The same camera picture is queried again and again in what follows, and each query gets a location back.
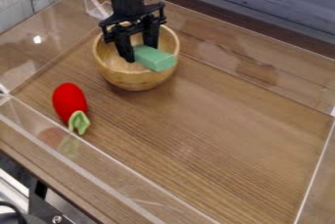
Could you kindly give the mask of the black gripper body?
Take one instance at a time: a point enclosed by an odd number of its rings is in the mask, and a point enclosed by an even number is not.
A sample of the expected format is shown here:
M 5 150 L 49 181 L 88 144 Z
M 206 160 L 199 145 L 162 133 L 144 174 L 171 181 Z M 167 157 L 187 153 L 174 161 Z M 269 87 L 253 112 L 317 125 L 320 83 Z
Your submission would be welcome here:
M 130 33 L 143 32 L 146 22 L 166 23 L 164 4 L 162 2 L 144 5 L 143 0 L 111 0 L 112 15 L 99 23 L 105 43 L 115 40 L 115 32 L 107 27 L 122 22 L 131 24 Z

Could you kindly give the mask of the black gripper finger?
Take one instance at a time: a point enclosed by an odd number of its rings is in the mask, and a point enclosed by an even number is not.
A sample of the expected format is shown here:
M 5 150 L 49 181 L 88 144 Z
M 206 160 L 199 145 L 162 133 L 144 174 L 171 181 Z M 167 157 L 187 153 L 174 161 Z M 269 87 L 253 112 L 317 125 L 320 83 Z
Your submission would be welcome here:
M 131 45 L 131 38 L 127 33 L 118 32 L 115 34 L 115 46 L 118 49 L 119 56 L 128 62 L 135 61 L 134 48 Z
M 142 40 L 143 44 L 151 48 L 158 46 L 159 24 L 156 22 L 146 22 L 143 24 Z

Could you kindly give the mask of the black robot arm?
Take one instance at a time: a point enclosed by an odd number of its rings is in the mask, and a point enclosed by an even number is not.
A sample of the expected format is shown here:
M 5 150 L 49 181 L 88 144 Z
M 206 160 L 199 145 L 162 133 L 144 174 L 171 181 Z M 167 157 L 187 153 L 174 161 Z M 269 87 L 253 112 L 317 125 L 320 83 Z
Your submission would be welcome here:
M 143 0 L 111 0 L 111 9 L 111 16 L 99 22 L 103 42 L 113 42 L 119 56 L 132 63 L 132 35 L 140 33 L 143 44 L 158 47 L 159 26 L 166 23 L 164 4 L 146 5 Z

